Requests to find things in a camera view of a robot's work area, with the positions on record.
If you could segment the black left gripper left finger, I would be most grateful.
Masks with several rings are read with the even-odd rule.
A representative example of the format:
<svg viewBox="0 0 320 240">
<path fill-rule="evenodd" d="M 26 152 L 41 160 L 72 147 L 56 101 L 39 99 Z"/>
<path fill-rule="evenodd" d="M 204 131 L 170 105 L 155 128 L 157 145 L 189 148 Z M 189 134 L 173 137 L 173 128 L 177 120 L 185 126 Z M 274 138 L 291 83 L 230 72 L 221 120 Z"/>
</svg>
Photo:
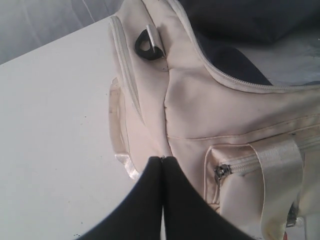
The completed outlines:
<svg viewBox="0 0 320 240">
<path fill-rule="evenodd" d="M 162 161 L 151 157 L 120 205 L 79 239 L 159 240 L 162 211 Z"/>
</svg>

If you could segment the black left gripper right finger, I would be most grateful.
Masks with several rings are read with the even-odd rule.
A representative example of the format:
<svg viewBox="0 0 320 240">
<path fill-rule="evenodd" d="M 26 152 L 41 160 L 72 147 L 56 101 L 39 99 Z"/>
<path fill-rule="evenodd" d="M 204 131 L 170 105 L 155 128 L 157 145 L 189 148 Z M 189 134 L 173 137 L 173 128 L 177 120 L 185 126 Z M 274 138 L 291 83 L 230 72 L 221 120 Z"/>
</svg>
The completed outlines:
<svg viewBox="0 0 320 240">
<path fill-rule="evenodd" d="M 162 159 L 162 206 L 167 240 L 251 240 L 198 194 L 177 159 Z"/>
</svg>

